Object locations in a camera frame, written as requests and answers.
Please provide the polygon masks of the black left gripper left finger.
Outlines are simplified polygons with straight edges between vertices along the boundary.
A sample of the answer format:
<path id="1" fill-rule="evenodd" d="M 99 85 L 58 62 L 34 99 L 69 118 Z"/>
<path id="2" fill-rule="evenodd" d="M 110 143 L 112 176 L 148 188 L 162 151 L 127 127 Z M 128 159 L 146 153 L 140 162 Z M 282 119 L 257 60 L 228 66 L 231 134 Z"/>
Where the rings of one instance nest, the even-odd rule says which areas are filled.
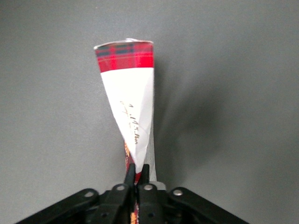
<path id="1" fill-rule="evenodd" d="M 101 195 L 89 224 L 129 224 L 136 200 L 135 164 L 131 163 L 123 183 L 116 184 Z"/>

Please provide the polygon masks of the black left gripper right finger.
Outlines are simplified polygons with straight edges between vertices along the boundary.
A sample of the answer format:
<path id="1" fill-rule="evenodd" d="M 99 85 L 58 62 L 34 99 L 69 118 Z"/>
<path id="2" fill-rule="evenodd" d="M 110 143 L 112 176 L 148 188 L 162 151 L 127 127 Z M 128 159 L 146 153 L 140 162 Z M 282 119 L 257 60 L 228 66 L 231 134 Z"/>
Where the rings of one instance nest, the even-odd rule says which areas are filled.
<path id="1" fill-rule="evenodd" d="M 150 166 L 142 168 L 138 182 L 137 202 L 140 224 L 172 224 L 172 208 L 168 204 L 168 192 L 162 182 L 150 180 Z"/>

